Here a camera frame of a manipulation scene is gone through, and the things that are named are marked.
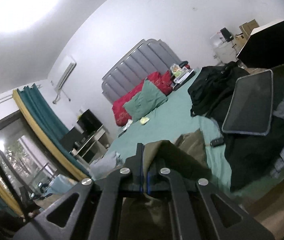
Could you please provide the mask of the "grey framed tablet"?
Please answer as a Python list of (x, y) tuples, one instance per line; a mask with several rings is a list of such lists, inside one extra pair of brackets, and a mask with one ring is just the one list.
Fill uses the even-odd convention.
[(273, 111), (273, 72), (265, 70), (237, 79), (222, 131), (266, 136)]

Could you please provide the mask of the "cardboard boxes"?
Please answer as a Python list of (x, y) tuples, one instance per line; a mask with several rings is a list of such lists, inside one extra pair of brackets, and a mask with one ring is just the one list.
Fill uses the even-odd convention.
[(242, 48), (247, 42), (247, 40), (249, 39), (249, 36), (252, 33), (253, 29), (258, 28), (258, 27), (259, 27), (259, 24), (257, 23), (255, 19), (239, 26), (241, 33), (235, 35), (236, 45)]

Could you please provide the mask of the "black remote key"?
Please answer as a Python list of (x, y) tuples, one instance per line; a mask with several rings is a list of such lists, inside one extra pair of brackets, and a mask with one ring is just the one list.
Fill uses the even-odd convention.
[(212, 140), (210, 142), (210, 146), (211, 147), (219, 147), (219, 146), (222, 146), (224, 143), (225, 143), (224, 138), (220, 137), (220, 138)]

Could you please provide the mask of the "white shelf desk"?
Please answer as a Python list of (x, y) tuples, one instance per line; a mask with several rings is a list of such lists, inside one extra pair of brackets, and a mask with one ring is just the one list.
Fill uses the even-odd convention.
[(99, 159), (105, 155), (109, 146), (113, 142), (107, 130), (101, 126), (90, 137), (81, 144), (74, 144), (75, 148), (71, 154), (83, 166), (89, 166), (93, 160)]

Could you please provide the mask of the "black clothes pile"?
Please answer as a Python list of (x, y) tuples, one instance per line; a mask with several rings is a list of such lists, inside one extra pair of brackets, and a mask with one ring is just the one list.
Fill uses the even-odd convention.
[(284, 78), (250, 74), (235, 62), (203, 67), (188, 88), (191, 116), (217, 122), (232, 192), (274, 174), (284, 149)]

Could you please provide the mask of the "yellow small object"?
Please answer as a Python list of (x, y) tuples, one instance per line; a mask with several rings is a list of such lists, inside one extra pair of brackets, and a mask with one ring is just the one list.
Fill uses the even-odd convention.
[(142, 124), (142, 125), (145, 125), (146, 123), (148, 123), (149, 122), (149, 118), (148, 117), (142, 117), (141, 119), (140, 119), (140, 123)]

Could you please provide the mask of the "grey folded garment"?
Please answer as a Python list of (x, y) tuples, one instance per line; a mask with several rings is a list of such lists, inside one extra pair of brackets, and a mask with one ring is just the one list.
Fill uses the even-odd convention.
[(94, 160), (90, 164), (89, 173), (94, 180), (103, 179), (123, 163), (120, 153), (113, 151)]

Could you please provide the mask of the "stack of books and snacks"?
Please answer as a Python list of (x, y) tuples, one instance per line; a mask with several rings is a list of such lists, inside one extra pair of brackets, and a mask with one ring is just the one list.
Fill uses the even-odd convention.
[(182, 61), (180, 64), (174, 63), (170, 67), (170, 72), (173, 91), (178, 90), (196, 74), (196, 71), (190, 67), (188, 61)]

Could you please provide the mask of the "green pillow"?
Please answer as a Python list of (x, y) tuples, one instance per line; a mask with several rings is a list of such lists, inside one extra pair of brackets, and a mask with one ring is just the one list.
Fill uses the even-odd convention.
[(123, 107), (132, 117), (133, 122), (137, 122), (165, 102), (167, 102), (167, 96), (151, 81), (145, 80), (142, 90)]

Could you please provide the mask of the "teal and yellow curtain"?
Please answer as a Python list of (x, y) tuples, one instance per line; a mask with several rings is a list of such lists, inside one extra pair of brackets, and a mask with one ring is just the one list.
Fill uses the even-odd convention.
[[(88, 170), (59, 143), (58, 138), (69, 130), (50, 108), (35, 84), (31, 87), (25, 86), (22, 90), (12, 90), (12, 98), (32, 131), (59, 163), (78, 180), (89, 176)], [(23, 215), (18, 202), (1, 182), (0, 202), (6, 204), (14, 216)]]

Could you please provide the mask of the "red pillow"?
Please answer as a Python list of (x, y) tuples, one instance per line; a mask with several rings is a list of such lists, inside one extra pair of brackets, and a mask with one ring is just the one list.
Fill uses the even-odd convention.
[(153, 72), (130, 92), (115, 100), (112, 110), (118, 126), (136, 122), (167, 101), (172, 92), (170, 71)]

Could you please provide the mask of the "black monitor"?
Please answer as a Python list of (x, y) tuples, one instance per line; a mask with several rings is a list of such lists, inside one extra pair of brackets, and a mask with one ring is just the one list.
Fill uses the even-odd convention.
[(101, 121), (89, 109), (79, 117), (77, 123), (87, 135), (97, 132), (102, 127)]

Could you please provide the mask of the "olive green garment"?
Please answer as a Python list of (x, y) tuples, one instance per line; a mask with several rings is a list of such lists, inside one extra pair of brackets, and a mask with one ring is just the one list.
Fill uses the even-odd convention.
[[(149, 142), (143, 151), (143, 178), (153, 161), (162, 159), (165, 166), (184, 178), (211, 179), (211, 170), (202, 132), (182, 134), (172, 143), (169, 140)], [(123, 200), (118, 239), (171, 239), (169, 206), (164, 201), (142, 194)]]

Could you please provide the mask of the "white side table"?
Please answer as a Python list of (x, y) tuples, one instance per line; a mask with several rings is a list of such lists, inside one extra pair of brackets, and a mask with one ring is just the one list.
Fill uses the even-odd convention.
[(228, 29), (220, 29), (209, 40), (214, 56), (220, 63), (237, 62), (237, 45), (235, 44), (234, 36)]

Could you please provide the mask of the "grey padded headboard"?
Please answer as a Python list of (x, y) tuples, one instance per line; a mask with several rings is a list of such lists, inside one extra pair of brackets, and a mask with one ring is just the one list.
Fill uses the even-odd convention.
[(102, 94), (110, 102), (118, 100), (149, 74), (164, 74), (180, 58), (162, 40), (141, 40), (102, 78)]

